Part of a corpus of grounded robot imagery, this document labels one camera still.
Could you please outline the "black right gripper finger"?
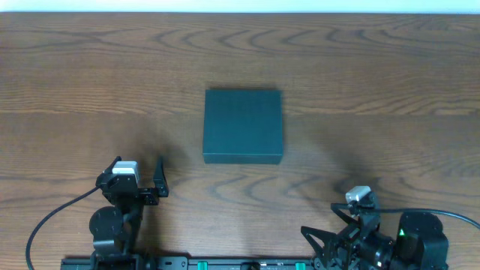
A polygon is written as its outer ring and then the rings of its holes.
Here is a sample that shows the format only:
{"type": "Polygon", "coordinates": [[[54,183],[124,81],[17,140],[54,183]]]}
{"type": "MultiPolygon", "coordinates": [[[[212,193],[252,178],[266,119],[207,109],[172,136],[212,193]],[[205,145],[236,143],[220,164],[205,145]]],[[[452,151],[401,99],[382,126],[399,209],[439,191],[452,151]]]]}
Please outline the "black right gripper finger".
{"type": "Polygon", "coordinates": [[[316,257],[321,263],[329,263],[332,260],[338,239],[335,233],[302,226],[301,234],[313,248],[316,257]]]}
{"type": "Polygon", "coordinates": [[[330,208],[346,224],[359,224],[359,221],[356,219],[359,208],[356,204],[332,203],[330,208]]]}

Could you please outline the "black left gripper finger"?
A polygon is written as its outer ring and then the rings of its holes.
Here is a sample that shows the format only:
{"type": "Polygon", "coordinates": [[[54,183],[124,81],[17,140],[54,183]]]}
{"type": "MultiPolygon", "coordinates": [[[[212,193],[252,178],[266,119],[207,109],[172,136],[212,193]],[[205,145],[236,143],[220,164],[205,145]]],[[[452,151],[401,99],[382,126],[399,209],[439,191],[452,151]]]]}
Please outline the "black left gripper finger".
{"type": "Polygon", "coordinates": [[[117,156],[114,158],[112,163],[104,170],[105,174],[113,174],[113,167],[116,165],[117,162],[121,161],[122,158],[120,156],[117,156]]]}
{"type": "Polygon", "coordinates": [[[167,184],[167,180],[164,174],[164,162],[163,158],[159,157],[155,166],[153,174],[154,187],[159,197],[168,197],[170,190],[167,184]]]}

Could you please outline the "dark green gift box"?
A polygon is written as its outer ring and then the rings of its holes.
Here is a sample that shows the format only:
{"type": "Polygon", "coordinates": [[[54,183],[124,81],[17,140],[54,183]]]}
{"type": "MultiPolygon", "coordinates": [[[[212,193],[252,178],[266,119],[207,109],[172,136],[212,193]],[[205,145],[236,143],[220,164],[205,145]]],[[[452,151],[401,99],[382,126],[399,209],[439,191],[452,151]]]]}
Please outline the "dark green gift box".
{"type": "Polygon", "coordinates": [[[202,156],[207,164],[279,164],[282,94],[276,89],[205,91],[202,156]]]}

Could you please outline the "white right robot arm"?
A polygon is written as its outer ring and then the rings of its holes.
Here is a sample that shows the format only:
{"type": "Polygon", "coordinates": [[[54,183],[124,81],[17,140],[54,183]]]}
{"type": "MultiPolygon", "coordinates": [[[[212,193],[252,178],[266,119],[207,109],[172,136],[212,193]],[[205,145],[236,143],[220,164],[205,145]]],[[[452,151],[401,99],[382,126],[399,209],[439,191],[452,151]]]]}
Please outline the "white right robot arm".
{"type": "Polygon", "coordinates": [[[380,232],[377,195],[368,186],[346,193],[331,210],[346,227],[339,233],[303,226],[315,269],[447,269],[449,240],[434,214],[403,210],[396,238],[380,232]]]}

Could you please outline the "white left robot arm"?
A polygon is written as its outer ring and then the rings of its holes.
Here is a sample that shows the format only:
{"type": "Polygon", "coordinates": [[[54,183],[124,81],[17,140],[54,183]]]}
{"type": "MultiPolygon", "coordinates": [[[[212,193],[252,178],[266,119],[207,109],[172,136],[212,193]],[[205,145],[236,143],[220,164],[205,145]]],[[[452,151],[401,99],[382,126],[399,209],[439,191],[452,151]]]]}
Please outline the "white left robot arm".
{"type": "Polygon", "coordinates": [[[143,209],[156,206],[169,196],[163,160],[158,159],[153,187],[140,187],[136,161],[114,161],[97,177],[95,187],[110,203],[97,210],[89,221],[93,235],[92,269],[156,269],[158,263],[147,253],[137,253],[135,245],[143,221],[143,209]]]}

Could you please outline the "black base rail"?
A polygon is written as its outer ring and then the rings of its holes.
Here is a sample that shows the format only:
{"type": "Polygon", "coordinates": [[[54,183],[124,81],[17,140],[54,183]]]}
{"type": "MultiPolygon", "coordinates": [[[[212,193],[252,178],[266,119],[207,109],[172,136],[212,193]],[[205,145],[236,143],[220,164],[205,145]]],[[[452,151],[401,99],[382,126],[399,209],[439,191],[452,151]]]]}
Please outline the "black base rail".
{"type": "Polygon", "coordinates": [[[61,270],[314,270],[310,259],[212,259],[185,256],[67,258],[61,270]]]}

